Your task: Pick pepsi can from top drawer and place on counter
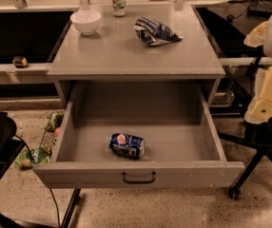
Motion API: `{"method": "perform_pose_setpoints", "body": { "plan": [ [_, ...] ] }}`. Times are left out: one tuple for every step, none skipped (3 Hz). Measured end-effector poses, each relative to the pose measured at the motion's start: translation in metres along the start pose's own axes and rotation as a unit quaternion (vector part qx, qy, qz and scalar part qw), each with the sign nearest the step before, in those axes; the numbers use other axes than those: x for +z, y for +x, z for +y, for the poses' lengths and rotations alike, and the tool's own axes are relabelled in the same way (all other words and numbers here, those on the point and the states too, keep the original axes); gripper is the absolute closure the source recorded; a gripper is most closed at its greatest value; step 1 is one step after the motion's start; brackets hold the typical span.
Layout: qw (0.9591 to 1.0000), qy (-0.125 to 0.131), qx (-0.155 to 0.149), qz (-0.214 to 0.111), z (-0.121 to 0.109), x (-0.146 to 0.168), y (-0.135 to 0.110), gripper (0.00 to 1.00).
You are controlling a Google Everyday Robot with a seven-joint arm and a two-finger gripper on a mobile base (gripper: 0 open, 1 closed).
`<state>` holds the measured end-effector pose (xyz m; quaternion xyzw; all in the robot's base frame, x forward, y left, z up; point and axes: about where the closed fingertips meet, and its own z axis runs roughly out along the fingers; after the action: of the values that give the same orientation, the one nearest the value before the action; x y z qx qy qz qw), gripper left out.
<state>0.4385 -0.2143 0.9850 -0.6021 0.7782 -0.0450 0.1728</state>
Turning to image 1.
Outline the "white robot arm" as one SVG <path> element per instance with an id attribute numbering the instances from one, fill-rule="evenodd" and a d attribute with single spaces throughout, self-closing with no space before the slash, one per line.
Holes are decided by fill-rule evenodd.
<path id="1" fill-rule="evenodd" d="M 243 43 L 252 48 L 263 47 L 263 53 L 272 58 L 272 15 L 268 21 L 256 26 Z M 251 100 L 244 119 L 252 124 L 266 123 L 272 118 L 272 66 L 259 69 L 255 76 L 255 96 Z"/>

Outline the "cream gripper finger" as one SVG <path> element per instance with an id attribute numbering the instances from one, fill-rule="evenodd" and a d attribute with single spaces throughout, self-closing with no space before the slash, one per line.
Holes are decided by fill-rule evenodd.
<path id="1" fill-rule="evenodd" d="M 267 22 L 262 22 L 258 26 L 252 29 L 252 31 L 246 35 L 243 43 L 246 46 L 257 48 L 263 45 L 265 38 L 265 29 L 267 26 Z"/>
<path id="2" fill-rule="evenodd" d="M 272 117 L 272 66 L 258 69 L 254 92 L 244 119 L 251 124 L 266 123 Z"/>

